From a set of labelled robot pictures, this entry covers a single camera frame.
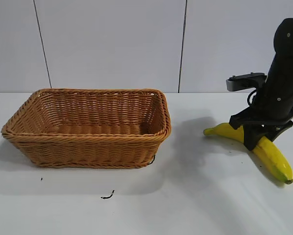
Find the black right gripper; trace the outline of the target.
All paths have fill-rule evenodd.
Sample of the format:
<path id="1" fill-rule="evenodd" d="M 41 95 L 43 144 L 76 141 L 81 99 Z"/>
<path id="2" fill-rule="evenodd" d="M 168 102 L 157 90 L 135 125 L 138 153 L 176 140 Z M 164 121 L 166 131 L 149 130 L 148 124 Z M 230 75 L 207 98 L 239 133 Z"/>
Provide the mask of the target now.
<path id="1" fill-rule="evenodd" d="M 253 150 L 267 133 L 262 124 L 270 125 L 268 139 L 271 142 L 293 127 L 293 121 L 290 120 L 293 107 L 293 57 L 275 56 L 268 75 L 251 72 L 229 78 L 230 92 L 249 88 L 255 88 L 253 100 L 248 100 L 247 108 L 232 115 L 229 124 L 234 129 L 243 125 L 243 144 L 247 150 Z"/>

